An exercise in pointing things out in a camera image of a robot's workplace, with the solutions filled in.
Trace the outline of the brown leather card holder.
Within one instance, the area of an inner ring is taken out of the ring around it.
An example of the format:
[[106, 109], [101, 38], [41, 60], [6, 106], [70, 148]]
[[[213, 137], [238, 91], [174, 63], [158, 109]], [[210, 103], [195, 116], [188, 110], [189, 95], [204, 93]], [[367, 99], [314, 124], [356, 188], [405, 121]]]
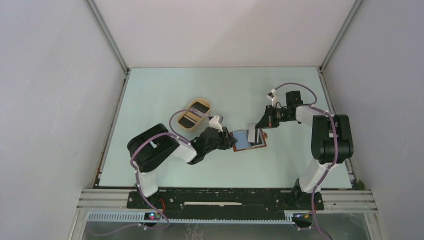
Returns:
[[234, 152], [265, 148], [267, 146], [266, 139], [268, 135], [263, 131], [260, 131], [258, 142], [248, 142], [249, 131], [247, 129], [233, 131], [230, 134], [237, 140], [232, 147]]

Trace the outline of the grey credit card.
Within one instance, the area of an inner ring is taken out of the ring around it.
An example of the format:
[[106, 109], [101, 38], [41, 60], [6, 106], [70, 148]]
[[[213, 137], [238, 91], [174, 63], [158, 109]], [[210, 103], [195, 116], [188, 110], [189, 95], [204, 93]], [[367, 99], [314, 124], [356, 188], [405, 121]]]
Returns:
[[247, 128], [247, 142], [255, 143], [257, 141], [256, 124], [249, 123]]

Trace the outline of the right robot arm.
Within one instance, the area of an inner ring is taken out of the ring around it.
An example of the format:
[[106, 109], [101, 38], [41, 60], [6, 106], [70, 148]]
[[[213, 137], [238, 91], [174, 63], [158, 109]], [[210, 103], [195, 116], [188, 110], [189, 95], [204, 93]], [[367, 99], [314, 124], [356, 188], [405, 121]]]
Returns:
[[354, 143], [350, 119], [346, 114], [332, 115], [301, 99], [301, 93], [289, 91], [285, 94], [286, 105], [277, 101], [275, 90], [268, 93], [271, 104], [265, 107], [263, 117], [256, 129], [273, 129], [283, 122], [298, 122], [311, 128], [310, 150], [313, 157], [305, 173], [296, 181], [291, 194], [291, 204], [304, 209], [311, 202], [329, 172], [353, 156]]

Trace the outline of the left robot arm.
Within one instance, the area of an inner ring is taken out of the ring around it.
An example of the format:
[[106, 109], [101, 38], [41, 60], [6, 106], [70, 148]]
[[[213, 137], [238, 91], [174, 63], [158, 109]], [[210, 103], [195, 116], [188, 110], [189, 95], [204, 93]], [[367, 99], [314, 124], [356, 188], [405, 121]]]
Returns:
[[175, 157], [186, 164], [195, 165], [214, 150], [229, 150], [238, 140], [228, 129], [207, 127], [194, 139], [187, 141], [169, 132], [159, 123], [132, 138], [127, 144], [130, 165], [134, 168], [136, 186], [141, 191], [138, 201], [145, 208], [158, 202], [157, 168], [168, 158]]

